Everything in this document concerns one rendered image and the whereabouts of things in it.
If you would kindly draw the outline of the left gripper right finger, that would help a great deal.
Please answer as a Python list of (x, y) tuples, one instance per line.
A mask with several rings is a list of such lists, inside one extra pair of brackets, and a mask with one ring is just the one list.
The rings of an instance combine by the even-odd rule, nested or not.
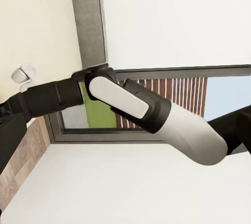
[(234, 130), (251, 154), (251, 114), (240, 112)]

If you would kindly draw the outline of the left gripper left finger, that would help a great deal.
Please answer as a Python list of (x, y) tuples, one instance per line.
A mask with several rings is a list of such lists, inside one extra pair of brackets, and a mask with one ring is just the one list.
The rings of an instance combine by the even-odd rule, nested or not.
[(27, 128), (21, 112), (0, 118), (0, 175), (27, 133)]

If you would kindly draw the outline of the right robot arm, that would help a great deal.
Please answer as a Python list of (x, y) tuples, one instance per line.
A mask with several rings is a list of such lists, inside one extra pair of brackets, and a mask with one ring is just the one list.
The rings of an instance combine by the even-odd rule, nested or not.
[(215, 166), (226, 156), (247, 152), (234, 127), (240, 112), (251, 114), (251, 105), (206, 121), (155, 92), (127, 78), (117, 83), (112, 67), (103, 63), (74, 72), (70, 78), (40, 84), (38, 70), (22, 65), (11, 78), (19, 93), (0, 104), (0, 118), (21, 112), (29, 124), (32, 119), (84, 104), (79, 75), (90, 100), (100, 100), (115, 113), (167, 142), (189, 159)]

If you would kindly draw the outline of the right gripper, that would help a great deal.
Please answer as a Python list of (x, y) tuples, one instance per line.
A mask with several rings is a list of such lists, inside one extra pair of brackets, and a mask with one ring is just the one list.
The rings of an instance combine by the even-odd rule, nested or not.
[(56, 81), (28, 87), (0, 104), (0, 118), (21, 112), (29, 124), (37, 117), (64, 110)]

